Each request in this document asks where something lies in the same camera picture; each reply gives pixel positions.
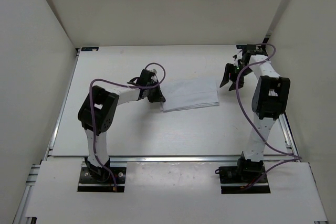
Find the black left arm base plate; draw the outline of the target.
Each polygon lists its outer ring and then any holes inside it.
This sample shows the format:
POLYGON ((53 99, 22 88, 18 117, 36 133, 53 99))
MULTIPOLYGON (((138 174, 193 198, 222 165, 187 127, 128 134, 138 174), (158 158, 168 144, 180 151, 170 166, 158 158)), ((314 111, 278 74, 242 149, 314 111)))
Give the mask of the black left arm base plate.
POLYGON ((114 180, 109 173, 102 178, 95 178, 89 172, 87 166, 82 166, 77 186, 78 192, 98 192, 98 193, 123 193, 125 191, 125 180, 127 175, 126 167, 112 167, 114 180))

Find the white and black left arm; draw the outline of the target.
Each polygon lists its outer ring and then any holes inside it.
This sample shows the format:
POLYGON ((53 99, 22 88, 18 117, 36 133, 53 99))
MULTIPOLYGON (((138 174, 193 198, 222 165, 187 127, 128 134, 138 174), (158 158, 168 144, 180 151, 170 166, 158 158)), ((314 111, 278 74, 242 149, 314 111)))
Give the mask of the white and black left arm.
POLYGON ((106 137, 117 106, 145 98, 151 103, 165 102, 158 81, 142 86, 115 87, 110 91, 97 85, 89 88, 88 96, 78 112, 78 120, 88 140, 89 154, 85 163, 98 182, 105 182, 110 176, 106 137))

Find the white skirt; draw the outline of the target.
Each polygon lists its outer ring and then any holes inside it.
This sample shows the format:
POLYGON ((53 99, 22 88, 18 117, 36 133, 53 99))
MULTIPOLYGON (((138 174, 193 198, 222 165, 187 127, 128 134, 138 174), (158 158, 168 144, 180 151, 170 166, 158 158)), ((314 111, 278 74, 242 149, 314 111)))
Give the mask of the white skirt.
POLYGON ((161 91, 165 97, 161 103, 162 112, 219 106, 214 77, 167 82, 161 86, 161 91))

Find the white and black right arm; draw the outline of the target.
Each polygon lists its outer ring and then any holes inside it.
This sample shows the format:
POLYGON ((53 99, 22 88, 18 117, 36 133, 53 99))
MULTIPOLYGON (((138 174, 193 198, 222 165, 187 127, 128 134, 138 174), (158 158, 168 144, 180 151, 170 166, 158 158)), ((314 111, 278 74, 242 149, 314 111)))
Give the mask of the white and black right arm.
POLYGON ((249 140, 236 168, 236 177, 242 182, 247 182, 254 175, 261 173, 266 146, 276 153, 285 155, 284 151, 268 144, 268 137, 273 125, 286 110, 290 79, 281 77, 271 65, 269 57, 261 51, 242 50, 241 56, 236 54, 233 58, 234 63, 225 66, 220 86, 232 83, 229 90, 236 91, 242 113, 252 126, 249 140), (248 117, 239 96, 239 89, 244 86, 244 77, 250 73, 257 78, 251 101, 253 119, 248 117))

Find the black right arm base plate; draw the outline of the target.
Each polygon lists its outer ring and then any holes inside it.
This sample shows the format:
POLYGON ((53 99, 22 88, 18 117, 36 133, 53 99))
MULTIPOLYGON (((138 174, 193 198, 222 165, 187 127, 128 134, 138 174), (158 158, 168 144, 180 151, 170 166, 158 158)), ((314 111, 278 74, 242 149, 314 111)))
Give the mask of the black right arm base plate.
POLYGON ((219 176, 221 194, 269 194, 271 193, 268 178, 264 175, 248 175, 243 177, 238 174, 237 166, 220 166, 215 170, 219 176))

